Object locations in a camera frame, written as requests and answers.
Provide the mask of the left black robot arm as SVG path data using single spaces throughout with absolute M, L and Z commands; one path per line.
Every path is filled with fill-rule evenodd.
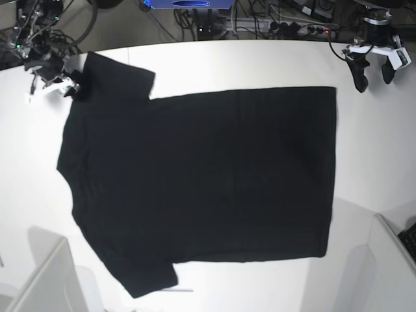
M 399 35 L 391 25 L 391 10 L 400 8 L 402 1 L 359 1 L 365 7 L 363 26 L 354 43 L 343 50 L 355 88 L 358 92 L 366 91 L 369 82 L 365 68 L 370 66 L 369 53 L 385 56 L 382 64 L 382 77 L 385 84 L 390 84 L 395 73 L 411 64 L 410 56 L 402 45 Z

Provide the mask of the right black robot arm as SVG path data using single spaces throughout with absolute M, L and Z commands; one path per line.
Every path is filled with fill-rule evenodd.
M 70 57 L 81 53 L 79 44 L 90 34 L 97 16 L 98 4 L 91 1 L 92 15 L 84 33 L 73 39 L 54 26 L 72 5 L 64 1 L 30 1 L 30 9 L 18 16 L 17 24 L 4 47 L 23 62 L 23 68 L 34 76 L 30 95 L 36 94 L 37 81 L 44 83 L 45 93 L 57 91 L 73 97 L 81 89 L 81 72 L 68 66 Z

